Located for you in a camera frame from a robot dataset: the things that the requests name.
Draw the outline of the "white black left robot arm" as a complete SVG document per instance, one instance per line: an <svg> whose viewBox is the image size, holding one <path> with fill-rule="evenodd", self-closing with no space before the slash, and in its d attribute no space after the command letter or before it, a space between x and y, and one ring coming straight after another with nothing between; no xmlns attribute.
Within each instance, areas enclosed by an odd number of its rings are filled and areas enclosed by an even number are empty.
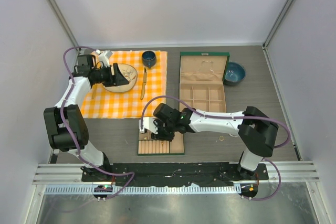
<svg viewBox="0 0 336 224"><path fill-rule="evenodd" d="M79 55L77 65L70 72L65 94L54 107L44 110L50 147L78 157L84 163L81 167L83 173L102 182L111 177L112 167L106 154L89 141L88 128L80 108L95 84L105 87L129 84L118 64L109 62L111 56L109 50Z"/></svg>

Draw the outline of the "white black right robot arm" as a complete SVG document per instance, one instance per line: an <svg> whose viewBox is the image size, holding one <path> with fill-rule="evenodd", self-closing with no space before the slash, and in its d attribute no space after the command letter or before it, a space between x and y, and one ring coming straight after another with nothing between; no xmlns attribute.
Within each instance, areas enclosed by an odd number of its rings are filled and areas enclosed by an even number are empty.
<svg viewBox="0 0 336 224"><path fill-rule="evenodd" d="M271 157L279 126L268 121L259 109L248 106L245 111L235 113L206 112L194 108L182 111L161 103L154 110L151 138L172 141L175 133L216 132L240 137L246 146L237 166L242 179L255 175L259 162Z"/></svg>

